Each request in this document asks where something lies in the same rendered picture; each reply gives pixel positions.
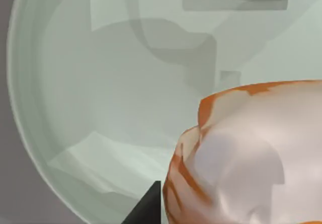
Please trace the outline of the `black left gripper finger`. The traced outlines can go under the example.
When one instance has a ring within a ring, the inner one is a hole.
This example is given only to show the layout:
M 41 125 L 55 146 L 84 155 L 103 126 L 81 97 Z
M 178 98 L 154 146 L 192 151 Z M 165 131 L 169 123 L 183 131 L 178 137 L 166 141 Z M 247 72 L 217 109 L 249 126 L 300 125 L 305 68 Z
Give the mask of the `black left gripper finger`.
M 121 224 L 161 224 L 161 181 L 154 181 Z

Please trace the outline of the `orange and white bread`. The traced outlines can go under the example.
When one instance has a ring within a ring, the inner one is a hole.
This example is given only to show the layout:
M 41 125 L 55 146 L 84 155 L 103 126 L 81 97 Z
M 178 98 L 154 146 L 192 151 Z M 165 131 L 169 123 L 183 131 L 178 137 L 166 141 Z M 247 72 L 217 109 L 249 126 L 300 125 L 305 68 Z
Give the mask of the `orange and white bread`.
M 322 224 L 322 80 L 201 100 L 163 185 L 168 224 Z

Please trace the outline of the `pale green round plate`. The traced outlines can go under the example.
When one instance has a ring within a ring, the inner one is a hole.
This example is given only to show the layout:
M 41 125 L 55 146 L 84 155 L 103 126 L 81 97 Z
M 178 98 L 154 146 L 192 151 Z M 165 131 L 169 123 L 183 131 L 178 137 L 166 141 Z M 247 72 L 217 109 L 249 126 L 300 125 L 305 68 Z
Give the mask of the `pale green round plate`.
M 322 0 L 14 0 L 7 70 L 40 175 L 88 224 L 121 224 L 202 99 L 322 80 Z

